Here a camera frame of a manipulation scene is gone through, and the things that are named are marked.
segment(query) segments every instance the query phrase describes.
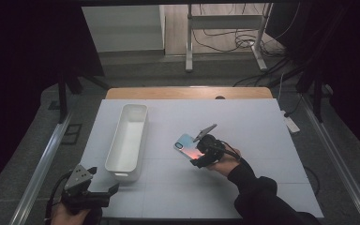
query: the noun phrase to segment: wooden edge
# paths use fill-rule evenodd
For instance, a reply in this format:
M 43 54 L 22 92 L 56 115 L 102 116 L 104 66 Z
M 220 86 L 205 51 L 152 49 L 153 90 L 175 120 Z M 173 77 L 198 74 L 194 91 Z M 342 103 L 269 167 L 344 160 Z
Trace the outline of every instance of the wooden edge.
M 266 87 L 125 87 L 112 88 L 106 99 L 254 99 L 273 98 Z

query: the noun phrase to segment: white rectangular container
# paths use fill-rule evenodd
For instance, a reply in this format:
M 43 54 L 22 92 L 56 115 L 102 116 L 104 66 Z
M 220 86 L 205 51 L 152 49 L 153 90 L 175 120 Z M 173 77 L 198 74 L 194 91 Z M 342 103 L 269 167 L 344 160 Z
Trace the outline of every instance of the white rectangular container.
M 128 104 L 121 111 L 105 168 L 118 181 L 136 181 L 148 127 L 147 106 Z

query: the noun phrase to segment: white table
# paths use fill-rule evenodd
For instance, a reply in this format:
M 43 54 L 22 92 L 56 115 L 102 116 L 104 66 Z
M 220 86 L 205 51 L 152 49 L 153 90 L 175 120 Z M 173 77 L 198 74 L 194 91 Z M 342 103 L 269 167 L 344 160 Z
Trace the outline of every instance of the white table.
M 323 213 L 275 99 L 109 99 L 102 100 L 81 164 L 97 166 L 89 190 L 106 191 L 113 177 L 105 159 L 122 107 L 148 107 L 142 175 L 121 184 L 103 208 L 105 218 L 240 218 L 233 207 L 234 184 L 217 172 L 198 169 L 173 149 L 183 134 L 196 136 L 212 124 L 217 139 L 238 148 L 257 176 L 277 181 L 277 195 L 296 211 Z

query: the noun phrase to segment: metal rail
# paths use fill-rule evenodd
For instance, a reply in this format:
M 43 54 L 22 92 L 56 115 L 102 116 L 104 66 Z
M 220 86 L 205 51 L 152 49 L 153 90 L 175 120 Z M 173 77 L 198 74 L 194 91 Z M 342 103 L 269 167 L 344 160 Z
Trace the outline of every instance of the metal rail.
M 307 111 L 309 119 L 311 120 L 314 128 L 317 131 L 318 136 L 326 149 L 332 163 L 334 164 L 338 175 L 340 176 L 341 181 L 343 182 L 344 186 L 348 190 L 352 200 L 356 206 L 360 214 L 360 186 L 354 179 L 353 175 L 351 174 L 349 168 L 347 167 L 346 163 L 343 160 L 343 157 L 338 151 L 335 143 L 333 142 L 332 138 L 330 137 L 328 131 L 326 130 L 323 123 L 320 123 L 318 119 L 315 117 L 314 112 L 311 110 L 312 106 L 308 99 L 302 97 L 303 105 Z
M 71 100 L 72 105 L 77 101 L 77 97 Z M 46 174 L 48 173 L 49 168 L 51 167 L 54 155 L 57 151 L 57 148 L 60 145 L 60 142 L 63 138 L 64 133 L 66 132 L 69 120 L 73 114 L 73 107 L 70 107 L 65 117 L 63 123 L 57 124 L 54 132 L 51 136 L 51 139 L 48 142 L 48 145 L 43 152 L 42 157 L 40 158 L 39 164 L 35 168 L 34 174 L 31 177 L 28 186 L 20 199 L 19 204 L 17 205 L 16 210 L 14 211 L 13 217 L 9 224 L 17 225 L 24 224 L 28 218 L 28 215 L 31 211 L 31 208 L 35 202 L 35 199 L 39 193 L 40 187 L 42 186 L 43 181 L 45 180 Z

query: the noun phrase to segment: person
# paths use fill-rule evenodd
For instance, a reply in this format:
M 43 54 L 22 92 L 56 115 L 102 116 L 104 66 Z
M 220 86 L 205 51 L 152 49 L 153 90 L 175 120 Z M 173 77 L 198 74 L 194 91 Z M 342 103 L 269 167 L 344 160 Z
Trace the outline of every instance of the person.
M 81 210 L 77 215 L 72 215 L 60 202 L 52 213 L 52 225 L 82 225 L 90 209 Z
M 239 150 L 227 144 L 226 149 L 241 155 Z M 247 162 L 242 164 L 235 157 L 224 154 L 218 162 L 206 168 L 221 173 L 238 187 L 239 195 L 234 206 L 246 224 L 321 224 L 311 214 L 296 212 L 281 200 L 277 196 L 277 183 L 267 177 L 257 178 Z

